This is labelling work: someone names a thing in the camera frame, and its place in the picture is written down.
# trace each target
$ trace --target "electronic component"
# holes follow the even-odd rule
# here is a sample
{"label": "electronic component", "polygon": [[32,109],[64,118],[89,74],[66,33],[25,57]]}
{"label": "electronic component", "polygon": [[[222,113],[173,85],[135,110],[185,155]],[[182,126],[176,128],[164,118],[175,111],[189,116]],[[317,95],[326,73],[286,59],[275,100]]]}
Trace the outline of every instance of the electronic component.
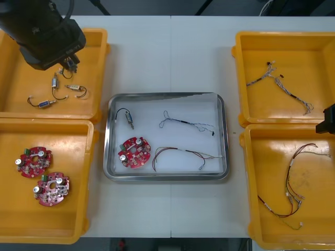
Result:
{"label": "electronic component", "polygon": [[116,122],[116,119],[117,119],[117,114],[121,110],[126,110],[126,119],[128,121],[128,124],[130,125],[130,127],[134,130],[134,125],[133,125],[133,121],[132,121],[132,117],[131,117],[130,111],[128,109],[126,109],[126,108],[120,108],[120,109],[117,110],[117,112],[115,114],[115,122]]}
{"label": "electronic component", "polygon": [[272,76],[271,73],[273,71],[275,71],[277,68],[272,68],[272,64],[275,63],[275,61],[272,61],[271,62],[267,62],[267,71],[265,72],[265,74],[263,76],[261,76],[260,78],[250,82],[250,83],[247,83],[247,86],[250,86],[254,83],[257,83],[258,81],[266,78],[266,77],[272,77],[276,83],[276,85],[282,89],[286,94],[290,95],[291,97],[297,99],[298,101],[300,101],[301,103],[303,103],[303,105],[306,107],[306,112],[304,115],[310,113],[313,109],[314,109],[314,106],[311,104],[311,103],[307,103],[305,101],[303,101],[302,99],[298,98],[297,96],[293,95],[292,93],[290,93],[285,87],[284,85],[282,84],[280,78],[284,78],[284,76],[281,74],[279,75],[279,77],[275,77],[275,76]]}
{"label": "electronic component", "polygon": [[151,147],[149,143],[143,139],[143,137],[140,138],[131,138],[128,139],[125,143],[122,144],[124,149],[121,148],[121,151],[118,153],[119,158],[124,166],[130,167],[130,168],[139,168],[143,166],[150,158],[150,151]]}
{"label": "electronic component", "polygon": [[58,80],[58,77],[57,77],[57,73],[56,73],[56,72],[55,72],[55,74],[53,75],[52,82],[51,82],[51,87],[52,87],[52,88],[55,88],[55,89],[58,89],[58,87],[59,87],[59,80]]}
{"label": "electronic component", "polygon": [[51,82],[51,88],[52,88],[51,91],[52,91],[52,95],[53,95],[53,97],[54,97],[56,100],[65,100],[65,99],[67,99],[67,98],[69,97],[68,95],[66,95],[66,96],[63,97],[63,98],[57,98],[57,97],[55,96],[54,91],[57,90],[58,87],[59,87],[59,80],[58,80],[58,77],[57,77],[57,73],[55,73],[55,74],[53,75],[52,82]]}
{"label": "electronic component", "polygon": [[183,149],[178,149],[176,147],[170,147],[170,146],[163,146],[163,147],[159,147],[159,148],[156,149],[156,151],[155,151],[155,157],[152,160],[152,169],[154,169],[155,172],[157,172],[156,171],[157,157],[158,157],[158,155],[160,155],[162,152],[164,152],[166,150],[178,150],[178,151],[189,152],[189,153],[193,153],[196,156],[202,158],[203,161],[204,161],[204,163],[199,167],[199,170],[203,169],[203,167],[205,166],[206,159],[222,158],[222,156],[212,156],[212,155],[209,155],[207,153],[195,152],[195,151],[190,151],[190,150],[183,150]]}
{"label": "electronic component", "polygon": [[68,195],[69,189],[70,180],[68,177],[62,173],[51,173],[43,175],[43,180],[37,182],[33,192],[35,199],[39,200],[42,206],[51,207],[62,202],[64,197]]}
{"label": "electronic component", "polygon": [[34,178],[46,171],[51,164],[51,151],[45,147],[37,146],[31,149],[25,149],[24,154],[15,160],[17,170],[22,172],[22,176]]}
{"label": "electronic component", "polygon": [[143,142],[142,142],[141,139],[136,139],[135,143],[136,143],[137,145],[141,145]]}
{"label": "electronic component", "polygon": [[177,122],[180,122],[180,123],[185,123],[185,124],[189,124],[191,126],[194,126],[196,127],[199,132],[204,132],[204,131],[209,131],[211,132],[211,135],[214,136],[214,131],[212,130],[209,130],[207,127],[214,127],[213,125],[210,125],[210,124],[202,124],[202,123],[191,123],[191,122],[187,122],[187,121],[184,121],[184,120],[179,120],[179,119],[171,119],[169,114],[168,114],[168,111],[164,111],[164,117],[165,119],[162,120],[160,123],[159,123],[159,127],[160,128],[163,128],[164,125],[165,125],[165,122],[167,120],[170,120],[170,121],[177,121]]}
{"label": "electronic component", "polygon": [[127,161],[127,157],[123,154],[123,155],[120,156],[120,160],[122,162]]}
{"label": "electronic component", "polygon": [[31,98],[32,98],[32,96],[29,96],[29,97],[28,97],[28,99],[27,99],[28,104],[30,104],[30,105],[33,106],[33,107],[38,107],[38,108],[45,108],[45,107],[48,107],[48,106],[50,106],[51,104],[57,102],[57,100],[52,100],[52,101],[48,101],[48,100],[46,100],[46,101],[43,101],[43,102],[39,103],[38,105],[33,105],[33,104],[31,103],[31,101],[30,101]]}
{"label": "electronic component", "polygon": [[128,124],[130,124],[130,127],[134,130],[134,125],[132,124],[132,117],[130,115],[130,112],[126,111],[126,118],[128,121]]}
{"label": "electronic component", "polygon": [[121,151],[125,151],[126,150],[126,148],[125,148],[124,145],[120,145],[120,148],[121,148]]}
{"label": "electronic component", "polygon": [[[291,212],[289,214],[277,214],[275,213],[271,208],[270,206],[265,203],[265,201],[258,195],[258,199],[265,205],[265,207],[271,212],[273,213],[276,217],[278,217],[284,224],[286,224],[287,226],[289,226],[290,228],[294,229],[294,230],[299,230],[302,226],[303,226],[303,223],[300,222],[299,223],[299,226],[298,227],[293,227],[291,226],[290,224],[288,224],[286,221],[284,221],[282,218],[287,218],[293,214],[295,214],[301,204],[302,204],[302,199],[305,199],[304,196],[298,194],[297,192],[295,192],[292,188],[292,186],[290,185],[289,183],[289,178],[290,178],[290,175],[289,175],[289,171],[293,165],[293,162],[295,160],[295,158],[299,155],[299,154],[302,154],[302,153],[310,153],[310,154],[316,154],[316,155],[323,155],[323,156],[326,156],[326,157],[329,157],[330,158],[330,155],[329,154],[325,154],[325,153],[316,153],[316,152],[310,152],[310,151],[304,151],[302,152],[302,150],[304,148],[306,148],[307,146],[313,146],[313,147],[316,147],[318,148],[318,146],[314,143],[308,143],[306,145],[303,145],[301,147],[299,147],[295,153],[293,154],[291,160],[289,161],[289,165],[288,165],[288,169],[287,169],[287,173],[286,173],[286,179],[285,179],[285,196],[288,198],[288,201],[291,205]],[[296,206],[296,210],[293,211],[293,201],[296,201],[297,202],[297,206]]]}
{"label": "electronic component", "polygon": [[44,175],[44,174],[43,174],[43,175],[41,176],[41,180],[47,182],[47,181],[48,181],[48,175]]}
{"label": "electronic component", "polygon": [[30,149],[25,149],[25,150],[24,150],[24,154],[26,154],[26,155],[30,155]]}
{"label": "electronic component", "polygon": [[84,94],[78,96],[78,95],[75,95],[76,98],[83,98],[86,96],[87,94],[87,89],[85,86],[81,86],[81,85],[65,85],[66,88],[70,89],[70,90],[73,90],[75,92],[84,92]]}

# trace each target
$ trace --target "red circuit board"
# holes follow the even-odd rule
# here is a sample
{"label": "red circuit board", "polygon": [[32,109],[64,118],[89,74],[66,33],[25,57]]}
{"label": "red circuit board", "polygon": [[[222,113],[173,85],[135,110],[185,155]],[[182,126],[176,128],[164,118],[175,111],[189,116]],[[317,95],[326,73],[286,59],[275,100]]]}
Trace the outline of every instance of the red circuit board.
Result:
{"label": "red circuit board", "polygon": [[[140,139],[142,141],[141,145],[136,144],[137,139]],[[145,139],[143,139],[143,137],[134,137],[128,139],[126,142],[123,143],[123,146],[125,149],[123,151],[120,151],[118,155],[120,157],[122,155],[126,157],[126,160],[122,161],[125,167],[139,168],[150,159],[149,152],[151,151],[151,147],[149,143]]]}
{"label": "red circuit board", "polygon": [[[57,178],[62,178],[64,180],[64,184],[57,184]],[[70,180],[62,173],[51,173],[48,174],[48,181],[40,180],[37,182],[37,186],[41,188],[41,193],[34,194],[35,199],[39,200],[39,203],[42,206],[52,207],[62,202],[64,200],[64,196],[68,195]]]}
{"label": "red circuit board", "polygon": [[[47,154],[46,157],[38,156],[40,151],[44,151]],[[47,151],[45,147],[33,147],[30,149],[29,155],[22,154],[20,156],[20,159],[24,162],[24,164],[23,166],[17,166],[17,170],[22,172],[21,175],[27,178],[40,176],[46,171],[46,168],[50,166],[51,157],[51,151]]]}

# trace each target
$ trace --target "round circuit board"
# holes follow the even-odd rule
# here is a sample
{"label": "round circuit board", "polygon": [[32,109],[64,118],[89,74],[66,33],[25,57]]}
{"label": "round circuit board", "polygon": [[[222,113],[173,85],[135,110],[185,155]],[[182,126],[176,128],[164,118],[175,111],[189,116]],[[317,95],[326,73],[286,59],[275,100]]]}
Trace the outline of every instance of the round circuit board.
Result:
{"label": "round circuit board", "polygon": [[51,163],[51,151],[45,147],[36,146],[31,149],[25,149],[24,154],[15,161],[17,170],[22,172],[22,176],[34,178],[46,171]]}
{"label": "round circuit board", "polygon": [[59,204],[68,195],[70,180],[62,173],[51,173],[43,175],[42,180],[37,182],[33,188],[35,199],[45,207],[52,207]]}
{"label": "round circuit board", "polygon": [[126,167],[139,168],[150,159],[151,147],[143,137],[128,139],[120,148],[118,155]]}

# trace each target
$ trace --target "floor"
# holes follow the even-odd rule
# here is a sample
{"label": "floor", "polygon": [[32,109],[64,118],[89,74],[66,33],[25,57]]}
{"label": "floor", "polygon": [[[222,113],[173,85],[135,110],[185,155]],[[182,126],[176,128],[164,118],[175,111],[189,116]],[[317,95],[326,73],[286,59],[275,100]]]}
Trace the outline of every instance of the floor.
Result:
{"label": "floor", "polygon": [[[127,238],[124,251],[247,251],[240,238]],[[0,244],[0,250],[15,251],[121,251],[119,238],[80,238],[72,245]]]}

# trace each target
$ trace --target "tray rim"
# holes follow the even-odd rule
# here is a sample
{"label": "tray rim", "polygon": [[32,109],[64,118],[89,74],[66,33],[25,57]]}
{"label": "tray rim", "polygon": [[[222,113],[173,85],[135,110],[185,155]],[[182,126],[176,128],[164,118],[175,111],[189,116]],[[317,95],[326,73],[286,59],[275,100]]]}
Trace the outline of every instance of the tray rim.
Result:
{"label": "tray rim", "polygon": [[88,207],[88,178],[91,169],[91,160],[94,151],[94,142],[96,135],[94,134],[94,125],[89,120],[67,120],[67,119],[27,119],[27,118],[0,118],[0,124],[16,123],[24,124],[43,124],[49,125],[84,125],[87,126],[86,146],[84,153],[84,163],[82,168],[82,178],[80,181],[80,192],[77,197],[76,219],[71,236],[53,237],[53,236],[0,236],[0,243],[33,243],[33,244],[73,244],[88,230],[88,219],[86,211]]}
{"label": "tray rim", "polygon": [[317,118],[261,118],[250,116],[248,94],[247,94],[247,83],[245,81],[245,70],[243,66],[242,36],[276,36],[276,37],[331,37],[335,38],[335,32],[288,32],[288,31],[239,31],[235,37],[235,45],[232,47],[232,56],[235,58],[236,63],[236,74],[238,79],[238,90],[240,100],[240,114],[239,124],[245,128],[249,124],[314,124],[320,123],[323,120]]}
{"label": "tray rim", "polygon": [[[76,120],[89,120],[93,123],[99,122],[100,120],[100,103],[102,96],[102,89],[104,84],[104,73],[105,65],[107,60],[107,55],[110,53],[110,45],[108,44],[108,34],[107,30],[103,28],[82,28],[82,31],[85,33],[96,33],[101,34],[101,46],[99,49],[99,59],[97,62],[97,75],[96,75],[96,93],[94,99],[96,102],[92,104],[92,112],[84,114],[62,114],[62,113],[36,113],[36,112],[7,112],[0,111],[0,118],[36,118],[36,119],[76,119]],[[7,35],[4,31],[2,40]]]}
{"label": "tray rim", "polygon": [[[224,152],[226,156],[226,170],[219,174],[163,174],[163,175],[153,175],[153,174],[141,174],[141,175],[117,175],[109,172],[109,156],[110,156],[110,147],[109,147],[109,139],[111,134],[111,106],[113,101],[119,97],[186,97],[193,95],[201,95],[201,94],[215,94],[218,97],[218,101],[220,102],[220,106],[222,109],[222,137],[220,137],[220,145],[221,152]],[[105,176],[113,181],[191,181],[191,180],[220,180],[224,179],[228,176],[230,172],[229,165],[229,144],[228,144],[228,131],[227,131],[227,120],[226,120],[226,111],[225,111],[225,103],[220,95],[211,92],[194,92],[194,93],[132,93],[132,94],[117,94],[113,96],[108,102],[108,116],[106,122],[106,132],[105,132],[105,145],[104,145],[104,160],[103,160],[103,169]]]}
{"label": "tray rim", "polygon": [[265,242],[262,237],[262,227],[259,214],[259,203],[257,195],[256,175],[254,169],[254,161],[251,148],[251,131],[252,130],[302,130],[314,131],[316,124],[250,124],[245,131],[240,134],[240,145],[243,148],[245,176],[247,178],[248,201],[250,210],[250,223],[248,226],[248,235],[257,242],[257,244],[266,250],[333,250],[334,244],[323,243],[270,243]]}

